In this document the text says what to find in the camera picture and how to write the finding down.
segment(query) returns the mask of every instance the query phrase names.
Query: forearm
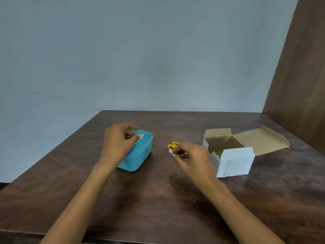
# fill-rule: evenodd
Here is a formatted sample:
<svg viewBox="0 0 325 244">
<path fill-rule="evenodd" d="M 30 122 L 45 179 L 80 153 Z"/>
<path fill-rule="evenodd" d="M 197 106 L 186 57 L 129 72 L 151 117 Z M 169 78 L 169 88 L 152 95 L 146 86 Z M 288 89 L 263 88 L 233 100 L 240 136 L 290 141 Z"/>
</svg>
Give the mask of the forearm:
<svg viewBox="0 0 325 244">
<path fill-rule="evenodd" d="M 216 180 L 213 184 L 202 186 L 201 190 L 216 207 L 240 244 L 284 244 L 220 181 Z"/>
<path fill-rule="evenodd" d="M 94 206 L 114 168 L 96 164 L 67 208 L 43 238 L 41 244 L 79 244 L 91 219 Z"/>
</svg>

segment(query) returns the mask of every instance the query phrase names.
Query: person's left forearm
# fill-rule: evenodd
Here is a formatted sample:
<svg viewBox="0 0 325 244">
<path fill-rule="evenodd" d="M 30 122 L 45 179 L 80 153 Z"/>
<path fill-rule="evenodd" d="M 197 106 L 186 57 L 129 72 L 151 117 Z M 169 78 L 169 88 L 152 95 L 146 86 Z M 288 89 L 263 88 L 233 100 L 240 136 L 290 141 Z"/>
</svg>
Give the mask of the person's left forearm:
<svg viewBox="0 0 325 244">
<path fill-rule="evenodd" d="M 94 166 L 86 182 L 48 231 L 41 244 L 77 244 L 82 241 L 95 203 L 114 170 L 114 167 L 104 166 L 101 162 Z"/>
</svg>

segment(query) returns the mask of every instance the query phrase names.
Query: teal plastic container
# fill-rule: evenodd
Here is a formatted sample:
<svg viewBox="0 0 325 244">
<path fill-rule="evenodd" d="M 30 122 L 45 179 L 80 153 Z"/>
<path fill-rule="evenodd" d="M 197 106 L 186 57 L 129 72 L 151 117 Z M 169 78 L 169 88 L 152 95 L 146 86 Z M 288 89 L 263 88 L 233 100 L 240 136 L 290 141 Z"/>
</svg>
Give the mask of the teal plastic container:
<svg viewBox="0 0 325 244">
<path fill-rule="evenodd" d="M 134 133 L 144 134 L 144 139 L 138 139 L 134 148 L 119 164 L 119 168 L 127 171 L 136 171 L 151 152 L 152 134 L 146 131 L 137 130 Z"/>
</svg>

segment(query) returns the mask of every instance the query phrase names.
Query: blue-gray wall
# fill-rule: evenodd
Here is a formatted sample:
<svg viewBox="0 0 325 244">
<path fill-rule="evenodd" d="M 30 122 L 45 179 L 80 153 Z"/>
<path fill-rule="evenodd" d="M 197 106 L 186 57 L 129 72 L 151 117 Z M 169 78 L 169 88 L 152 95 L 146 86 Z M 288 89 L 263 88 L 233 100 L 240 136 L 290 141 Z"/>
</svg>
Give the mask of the blue-gray wall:
<svg viewBox="0 0 325 244">
<path fill-rule="evenodd" d="M 296 3 L 0 0 L 0 181 L 100 110 L 261 112 Z"/>
</svg>

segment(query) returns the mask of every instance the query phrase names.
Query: cardboard box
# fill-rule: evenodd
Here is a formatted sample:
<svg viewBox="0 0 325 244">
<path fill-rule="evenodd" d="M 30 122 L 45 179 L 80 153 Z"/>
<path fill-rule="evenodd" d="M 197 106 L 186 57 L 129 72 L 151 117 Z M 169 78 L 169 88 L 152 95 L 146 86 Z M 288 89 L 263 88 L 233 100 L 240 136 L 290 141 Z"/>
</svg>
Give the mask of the cardboard box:
<svg viewBox="0 0 325 244">
<path fill-rule="evenodd" d="M 207 129 L 203 145 L 217 177 L 247 175 L 255 156 L 290 146 L 283 135 L 264 125 L 235 135 L 230 128 Z"/>
</svg>

